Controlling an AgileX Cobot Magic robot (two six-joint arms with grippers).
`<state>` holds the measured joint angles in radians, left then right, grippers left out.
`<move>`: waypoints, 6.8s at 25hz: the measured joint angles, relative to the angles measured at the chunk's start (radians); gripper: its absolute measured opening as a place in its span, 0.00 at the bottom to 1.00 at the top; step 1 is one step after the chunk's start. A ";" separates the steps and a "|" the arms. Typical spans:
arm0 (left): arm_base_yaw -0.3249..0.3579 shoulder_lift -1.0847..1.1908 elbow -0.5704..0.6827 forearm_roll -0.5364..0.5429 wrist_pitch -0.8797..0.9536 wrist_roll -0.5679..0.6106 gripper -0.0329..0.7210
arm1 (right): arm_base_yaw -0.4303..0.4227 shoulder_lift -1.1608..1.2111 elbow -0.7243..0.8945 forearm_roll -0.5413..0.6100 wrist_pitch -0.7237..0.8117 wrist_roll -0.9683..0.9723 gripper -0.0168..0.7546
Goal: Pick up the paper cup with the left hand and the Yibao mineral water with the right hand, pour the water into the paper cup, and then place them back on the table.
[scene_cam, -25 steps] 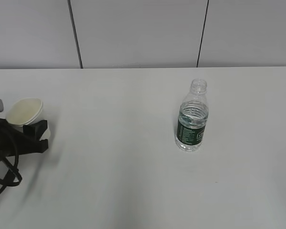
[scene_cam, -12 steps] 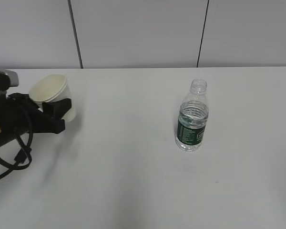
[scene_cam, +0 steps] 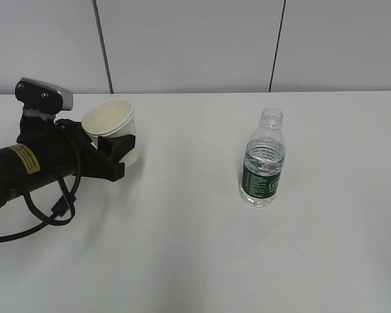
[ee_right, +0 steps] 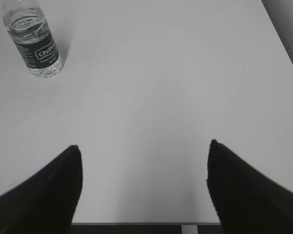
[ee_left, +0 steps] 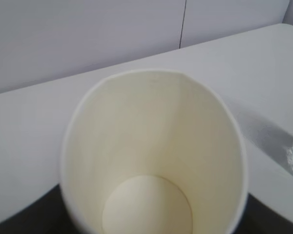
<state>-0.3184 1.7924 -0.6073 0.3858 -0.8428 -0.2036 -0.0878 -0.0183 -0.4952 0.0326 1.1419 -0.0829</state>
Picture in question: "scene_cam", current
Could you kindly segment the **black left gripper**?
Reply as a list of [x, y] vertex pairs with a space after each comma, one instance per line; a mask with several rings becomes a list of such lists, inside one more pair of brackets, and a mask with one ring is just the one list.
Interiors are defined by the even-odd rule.
[[115, 138], [99, 136], [96, 148], [80, 122], [60, 119], [55, 125], [74, 154], [75, 174], [111, 182], [124, 177], [124, 165], [120, 161], [135, 147], [133, 134]]

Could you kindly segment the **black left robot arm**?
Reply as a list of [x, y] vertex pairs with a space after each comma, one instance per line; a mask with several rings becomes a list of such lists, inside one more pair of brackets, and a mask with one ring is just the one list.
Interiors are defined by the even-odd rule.
[[69, 119], [23, 121], [17, 143], [0, 149], [0, 208], [55, 182], [57, 175], [78, 173], [111, 182], [123, 178], [121, 159], [135, 147], [136, 137], [100, 136], [98, 143], [100, 148], [93, 146], [81, 124]]

